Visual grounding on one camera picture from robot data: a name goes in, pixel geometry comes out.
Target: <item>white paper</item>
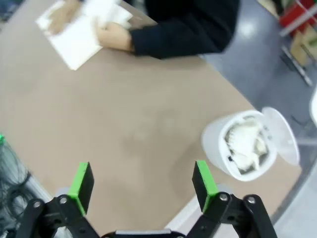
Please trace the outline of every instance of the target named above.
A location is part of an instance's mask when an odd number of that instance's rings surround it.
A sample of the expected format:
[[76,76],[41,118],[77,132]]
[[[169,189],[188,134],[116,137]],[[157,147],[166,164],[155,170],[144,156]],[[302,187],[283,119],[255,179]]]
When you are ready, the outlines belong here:
[[[68,67],[71,70],[77,70],[102,48],[98,44],[93,28],[93,21],[96,17],[100,18],[103,15],[103,19],[114,21],[125,27],[128,24],[127,21],[132,15],[122,7],[115,5],[116,2],[118,0],[88,1],[89,4],[84,5],[79,16],[66,26],[62,33],[55,36],[47,32],[51,23],[49,15],[54,9],[62,6],[63,1],[57,1],[36,20],[36,23]],[[105,7],[106,11],[100,11],[102,7]]]

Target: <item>beige table surface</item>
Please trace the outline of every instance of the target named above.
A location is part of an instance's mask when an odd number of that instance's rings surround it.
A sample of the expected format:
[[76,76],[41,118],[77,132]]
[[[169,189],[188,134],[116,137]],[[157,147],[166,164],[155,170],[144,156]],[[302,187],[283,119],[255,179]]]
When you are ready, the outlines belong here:
[[[198,57],[103,49],[69,70],[34,22],[52,3],[26,0],[0,34],[0,129],[52,195],[71,184],[79,162],[91,162],[88,218],[101,235],[161,229],[194,196],[204,127],[252,106]],[[280,158],[253,182],[210,169],[238,197],[261,196],[270,214],[301,171]]]

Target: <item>black cable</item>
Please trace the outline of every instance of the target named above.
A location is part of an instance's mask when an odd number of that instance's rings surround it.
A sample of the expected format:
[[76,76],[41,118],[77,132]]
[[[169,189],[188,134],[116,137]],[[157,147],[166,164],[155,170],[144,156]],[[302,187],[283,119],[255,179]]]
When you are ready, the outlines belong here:
[[0,210],[5,211],[10,217],[6,222],[14,227],[19,224],[27,203],[35,198],[35,195],[25,187],[30,176],[10,145],[6,142],[0,145]]
[[34,194],[23,185],[10,187],[5,198],[5,208],[10,217],[19,222],[26,205],[33,198]]
[[4,232],[4,222],[3,220],[0,220],[0,236],[3,234]]

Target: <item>screw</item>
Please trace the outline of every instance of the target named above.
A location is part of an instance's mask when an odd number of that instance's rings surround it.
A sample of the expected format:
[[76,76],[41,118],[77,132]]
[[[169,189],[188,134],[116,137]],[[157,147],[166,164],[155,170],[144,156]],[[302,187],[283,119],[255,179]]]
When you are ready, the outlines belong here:
[[256,200],[254,199],[254,197],[248,197],[248,202],[255,204]]
[[33,204],[33,207],[37,208],[41,205],[41,202],[37,201]]
[[66,197],[62,197],[60,200],[59,200],[59,203],[60,204],[64,204],[67,202],[67,198]]
[[228,196],[226,194],[220,194],[221,201],[228,201]]

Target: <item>trash can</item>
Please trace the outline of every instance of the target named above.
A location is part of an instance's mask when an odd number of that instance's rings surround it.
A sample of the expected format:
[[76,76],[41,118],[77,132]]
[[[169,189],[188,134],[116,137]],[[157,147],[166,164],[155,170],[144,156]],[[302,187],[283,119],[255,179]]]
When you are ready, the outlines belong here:
[[[267,153],[260,160],[259,169],[242,173],[231,159],[232,151],[226,135],[236,125],[254,119],[263,125],[261,135]],[[252,181],[263,175],[275,162],[277,154],[292,165],[298,165],[299,149],[293,131],[283,115],[274,108],[265,107],[262,112],[245,111],[220,118],[207,125],[202,133],[202,147],[210,162],[240,181]]]

